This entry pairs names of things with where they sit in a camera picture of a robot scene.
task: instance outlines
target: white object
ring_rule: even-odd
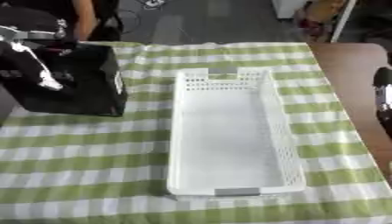
[[[272,0],[277,18],[293,18],[295,12],[306,2],[307,0]]]
[[[347,20],[350,18],[351,12],[353,11],[354,6],[356,5],[357,0],[349,0],[347,3],[346,8],[344,9],[343,13],[339,17],[339,22],[336,25],[335,30],[333,31],[333,35],[331,38],[331,42],[337,42],[340,34],[343,32],[343,29],[346,26]]]
[[[52,73],[49,71],[49,69],[45,66],[44,63],[42,63],[39,58],[37,58],[37,55],[32,51],[32,49],[28,46],[22,45],[21,43],[18,42],[10,42],[10,45],[12,47],[12,50],[22,53],[22,52],[28,52],[43,68],[43,70],[39,73],[39,77],[42,79],[42,81],[39,83],[41,87],[44,88],[50,88],[53,90],[61,90],[63,88],[63,85],[58,83],[53,77]]]
[[[177,76],[167,188],[175,196],[255,196],[305,189],[305,177],[268,70],[235,80],[206,69]]]

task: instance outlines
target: person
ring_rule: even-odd
[[[80,41],[88,40],[98,25],[93,0],[0,0],[0,4],[46,11],[64,18]]]

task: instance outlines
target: black bag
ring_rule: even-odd
[[[10,19],[14,18],[15,11],[24,12],[24,16]],[[0,25],[6,26],[3,35],[8,27],[26,32],[38,29],[55,32],[59,29],[58,19],[46,12],[14,7],[0,8]],[[11,39],[0,41],[0,83],[19,104],[35,112],[94,116],[123,114],[127,93],[112,47],[77,44],[63,38],[34,42],[39,43],[32,49],[37,61],[50,70],[63,88],[53,90],[40,86],[42,66],[28,52],[13,51]]]

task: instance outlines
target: green and white checkered tablecloth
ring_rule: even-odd
[[[391,191],[306,44],[115,46],[129,91],[122,118],[17,108],[0,129],[0,223],[392,222]],[[299,142],[304,192],[166,196],[173,77],[225,66],[273,71]]]

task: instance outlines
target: cable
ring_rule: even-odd
[[[122,10],[120,9],[119,11],[127,11],[127,12],[131,12],[135,15],[135,26],[128,30],[128,31],[123,31],[122,34],[128,34],[128,33],[132,33],[134,32],[137,28],[139,28],[140,24],[142,23],[142,19],[140,18],[140,15],[138,13],[136,13],[133,10]]]

